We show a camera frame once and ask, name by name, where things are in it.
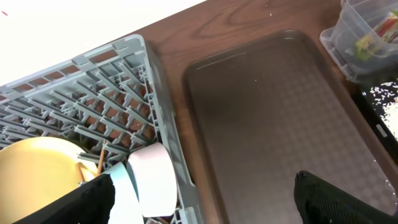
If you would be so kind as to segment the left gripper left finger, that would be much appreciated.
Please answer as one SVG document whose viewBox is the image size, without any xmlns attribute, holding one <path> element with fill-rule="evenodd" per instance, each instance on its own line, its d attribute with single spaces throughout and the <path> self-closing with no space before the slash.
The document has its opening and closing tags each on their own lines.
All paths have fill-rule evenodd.
<svg viewBox="0 0 398 224">
<path fill-rule="evenodd" d="M 101 174 L 16 223 L 107 224 L 115 195 L 111 176 Z"/>
</svg>

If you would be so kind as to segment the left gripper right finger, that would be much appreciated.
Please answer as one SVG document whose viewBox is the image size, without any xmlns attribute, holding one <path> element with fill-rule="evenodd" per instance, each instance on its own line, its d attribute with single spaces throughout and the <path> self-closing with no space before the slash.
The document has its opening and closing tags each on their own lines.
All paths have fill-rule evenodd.
<svg viewBox="0 0 398 224">
<path fill-rule="evenodd" d="M 294 201 L 304 223 L 397 224 L 397 215 L 384 213 L 305 170 L 295 176 Z"/>
</svg>

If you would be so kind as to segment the light blue bowl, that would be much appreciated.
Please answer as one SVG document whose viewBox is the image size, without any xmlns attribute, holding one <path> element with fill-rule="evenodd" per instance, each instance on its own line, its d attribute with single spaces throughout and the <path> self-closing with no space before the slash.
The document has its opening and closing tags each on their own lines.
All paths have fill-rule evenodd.
<svg viewBox="0 0 398 224">
<path fill-rule="evenodd" d="M 119 162 L 104 171 L 109 174 L 115 188 L 114 205 L 109 214 L 109 224 L 144 224 L 139 202 L 130 176 Z"/>
</svg>

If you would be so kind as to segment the wooden chopstick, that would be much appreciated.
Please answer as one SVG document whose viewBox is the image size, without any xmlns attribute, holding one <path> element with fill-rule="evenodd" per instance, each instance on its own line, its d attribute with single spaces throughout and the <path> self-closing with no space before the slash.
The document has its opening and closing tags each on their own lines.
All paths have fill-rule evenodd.
<svg viewBox="0 0 398 224">
<path fill-rule="evenodd" d="M 96 176 L 99 176 L 102 173 L 106 144 L 107 144 L 107 140 L 104 139 L 103 143 L 102 143 L 101 152 L 100 152 L 100 155 L 99 155 L 99 161 L 98 161 Z"/>
<path fill-rule="evenodd" d="M 84 183 L 85 182 L 85 177 L 84 177 L 84 175 L 82 173 L 82 170 L 81 170 L 81 162 L 76 163 L 75 164 L 75 168 L 76 168 L 76 172 L 77 172 L 77 176 L 78 176 L 78 183 L 79 184 Z"/>
</svg>

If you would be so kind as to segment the yellow plate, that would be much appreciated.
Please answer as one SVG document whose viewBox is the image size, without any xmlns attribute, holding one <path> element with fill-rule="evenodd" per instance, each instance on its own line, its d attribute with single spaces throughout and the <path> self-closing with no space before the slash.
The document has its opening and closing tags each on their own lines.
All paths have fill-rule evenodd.
<svg viewBox="0 0 398 224">
<path fill-rule="evenodd" d="M 75 190 L 75 164 L 81 162 L 85 181 L 97 166 L 78 156 L 83 149 L 53 137 L 21 140 L 1 149 L 1 223 L 14 223 Z"/>
</svg>

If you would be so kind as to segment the white bowl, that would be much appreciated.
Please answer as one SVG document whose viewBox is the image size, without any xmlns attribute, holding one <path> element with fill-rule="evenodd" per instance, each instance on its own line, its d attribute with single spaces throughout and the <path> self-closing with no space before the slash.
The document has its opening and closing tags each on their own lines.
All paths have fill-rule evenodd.
<svg viewBox="0 0 398 224">
<path fill-rule="evenodd" d="M 170 155 L 161 143 L 133 152 L 128 157 L 144 217 L 168 217 L 177 204 L 177 180 Z"/>
</svg>

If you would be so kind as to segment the pile of rice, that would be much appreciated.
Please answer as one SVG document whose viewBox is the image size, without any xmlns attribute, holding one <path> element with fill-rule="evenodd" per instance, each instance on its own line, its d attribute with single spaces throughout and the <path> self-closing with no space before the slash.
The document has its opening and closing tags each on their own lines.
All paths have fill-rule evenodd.
<svg viewBox="0 0 398 224">
<path fill-rule="evenodd" d="M 372 86 L 369 97 L 373 110 L 397 139 L 397 81 Z"/>
</svg>

